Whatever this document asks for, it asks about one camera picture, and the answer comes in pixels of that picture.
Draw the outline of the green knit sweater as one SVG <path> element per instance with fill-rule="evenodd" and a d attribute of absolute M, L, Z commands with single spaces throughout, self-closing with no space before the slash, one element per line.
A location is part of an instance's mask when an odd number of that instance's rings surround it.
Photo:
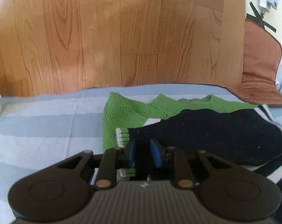
<path fill-rule="evenodd" d="M 158 123 L 179 114 L 182 110 L 212 110 L 216 120 L 229 116 L 236 120 L 244 119 L 252 124 L 260 119 L 254 105 L 229 102 L 214 95 L 201 99 L 174 100 L 165 95 L 158 95 L 150 103 L 135 101 L 119 93 L 110 93 L 103 112 L 103 149 L 125 147 L 129 141 L 128 130 Z"/>

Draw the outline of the black knit sweater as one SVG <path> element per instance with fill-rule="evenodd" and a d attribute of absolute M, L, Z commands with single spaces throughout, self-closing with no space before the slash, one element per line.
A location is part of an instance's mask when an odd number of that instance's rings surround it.
<path fill-rule="evenodd" d="M 131 140 L 156 139 L 186 153 L 205 150 L 278 182 L 282 178 L 282 125 L 265 105 L 230 113 L 182 110 L 151 125 L 130 128 Z"/>

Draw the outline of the striped blue white bedsheet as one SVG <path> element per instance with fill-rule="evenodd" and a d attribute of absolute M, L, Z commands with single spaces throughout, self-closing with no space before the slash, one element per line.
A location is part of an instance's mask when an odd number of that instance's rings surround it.
<path fill-rule="evenodd" d="M 9 188 L 20 178 L 83 150 L 102 152 L 102 113 L 110 92 L 149 103 L 159 94 L 194 99 L 236 96 L 219 86 L 158 84 L 94 88 L 76 93 L 29 98 L 3 97 L 0 115 L 0 223 L 11 223 Z"/>

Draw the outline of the wooden pattern board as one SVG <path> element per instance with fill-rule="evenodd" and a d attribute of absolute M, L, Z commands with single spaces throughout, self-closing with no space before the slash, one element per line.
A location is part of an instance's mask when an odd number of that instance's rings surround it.
<path fill-rule="evenodd" d="M 0 0 L 0 93 L 237 88 L 245 0 Z"/>

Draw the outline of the brown mesh mat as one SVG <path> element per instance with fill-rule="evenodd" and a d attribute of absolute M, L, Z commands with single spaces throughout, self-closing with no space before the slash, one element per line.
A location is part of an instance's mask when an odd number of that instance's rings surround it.
<path fill-rule="evenodd" d="M 228 91 L 247 103 L 282 107 L 282 95 L 275 87 L 281 56 L 280 43 L 266 30 L 247 19 L 241 84 Z"/>

